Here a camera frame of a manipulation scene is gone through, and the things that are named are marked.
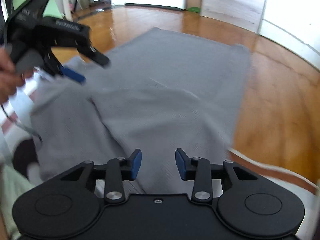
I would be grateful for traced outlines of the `person's left hand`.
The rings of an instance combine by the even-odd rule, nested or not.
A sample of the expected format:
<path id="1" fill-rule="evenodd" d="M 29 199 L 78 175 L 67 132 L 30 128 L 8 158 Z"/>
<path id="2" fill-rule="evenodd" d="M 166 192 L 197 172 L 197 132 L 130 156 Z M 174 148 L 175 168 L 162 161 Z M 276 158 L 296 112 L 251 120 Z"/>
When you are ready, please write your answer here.
<path id="1" fill-rule="evenodd" d="M 24 86 L 25 80 L 33 77 L 34 71 L 29 70 L 23 74 L 15 72 L 15 65 L 4 47 L 1 47 L 1 72 L 0 72 L 0 102 L 4 104 L 10 96 L 16 94 L 17 88 Z"/>

